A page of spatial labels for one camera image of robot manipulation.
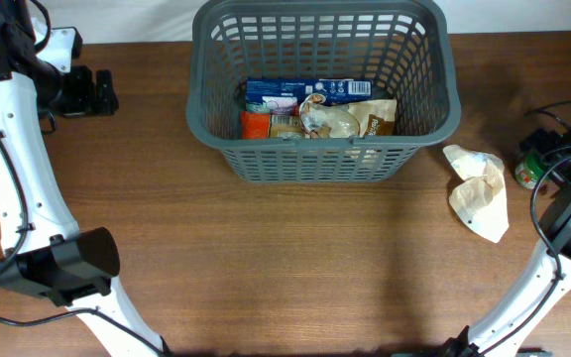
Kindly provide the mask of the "beige brown food bag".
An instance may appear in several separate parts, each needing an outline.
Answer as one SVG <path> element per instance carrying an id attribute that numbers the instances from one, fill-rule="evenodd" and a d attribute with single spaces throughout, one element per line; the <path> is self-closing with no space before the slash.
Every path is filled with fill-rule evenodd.
<path id="1" fill-rule="evenodd" d="M 301 129 L 314 139 L 390 136 L 394 131 L 397 101 L 373 99 L 326 105 L 322 94 L 310 94 L 299 105 Z"/>

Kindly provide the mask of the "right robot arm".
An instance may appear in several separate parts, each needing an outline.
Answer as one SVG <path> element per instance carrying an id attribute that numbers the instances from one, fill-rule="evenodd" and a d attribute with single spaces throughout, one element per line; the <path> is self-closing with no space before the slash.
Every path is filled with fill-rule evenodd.
<path id="1" fill-rule="evenodd" d="M 502 300 L 438 350 L 440 356 L 516 356 L 527 335 L 571 290 L 571 125 L 539 128 L 519 144 L 517 182 L 531 191 L 539 236 L 530 260 Z"/>

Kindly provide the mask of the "green lid jar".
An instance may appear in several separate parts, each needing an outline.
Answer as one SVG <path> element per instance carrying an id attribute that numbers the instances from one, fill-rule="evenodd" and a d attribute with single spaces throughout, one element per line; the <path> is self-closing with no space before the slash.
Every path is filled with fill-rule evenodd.
<path id="1" fill-rule="evenodd" d="M 531 150 L 524 154 L 514 169 L 516 181 L 527 189 L 534 189 L 546 170 L 546 164 L 541 155 Z"/>

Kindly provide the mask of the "red orange pasta packet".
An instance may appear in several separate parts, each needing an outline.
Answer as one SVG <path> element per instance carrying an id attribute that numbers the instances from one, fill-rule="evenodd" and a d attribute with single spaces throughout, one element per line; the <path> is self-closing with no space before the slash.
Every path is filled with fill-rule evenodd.
<path id="1" fill-rule="evenodd" d="M 244 111 L 241 114 L 241 125 L 244 140 L 302 139 L 305 137 L 297 116 Z"/>

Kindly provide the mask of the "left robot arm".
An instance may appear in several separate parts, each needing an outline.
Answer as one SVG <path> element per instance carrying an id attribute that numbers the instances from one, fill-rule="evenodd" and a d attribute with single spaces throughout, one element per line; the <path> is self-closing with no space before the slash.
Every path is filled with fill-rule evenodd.
<path id="1" fill-rule="evenodd" d="M 81 48 L 74 27 L 36 22 L 29 2 L 0 0 L 0 288 L 78 316 L 114 356 L 166 356 L 122 287 L 112 234 L 80 230 L 47 154 L 42 118 L 118 109 L 111 73 L 79 64 Z"/>

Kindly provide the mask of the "grey plastic basket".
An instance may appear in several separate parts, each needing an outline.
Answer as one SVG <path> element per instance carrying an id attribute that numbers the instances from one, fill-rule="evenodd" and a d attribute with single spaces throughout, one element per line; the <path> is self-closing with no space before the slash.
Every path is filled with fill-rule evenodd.
<path id="1" fill-rule="evenodd" d="M 194 17 L 192 41 L 187 125 L 251 182 L 388 179 L 460 122 L 446 19 L 431 1 L 209 1 Z M 394 129 L 246 140 L 241 90 L 255 78 L 368 80 L 397 102 Z"/>

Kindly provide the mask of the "blue cardboard box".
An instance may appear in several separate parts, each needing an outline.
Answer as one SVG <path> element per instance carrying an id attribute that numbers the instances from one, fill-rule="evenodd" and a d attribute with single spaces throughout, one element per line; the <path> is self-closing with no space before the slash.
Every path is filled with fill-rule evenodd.
<path id="1" fill-rule="evenodd" d="M 371 80 L 248 79 L 245 109 L 251 113 L 294 114 L 309 97 L 322 105 L 342 105 L 373 98 Z"/>

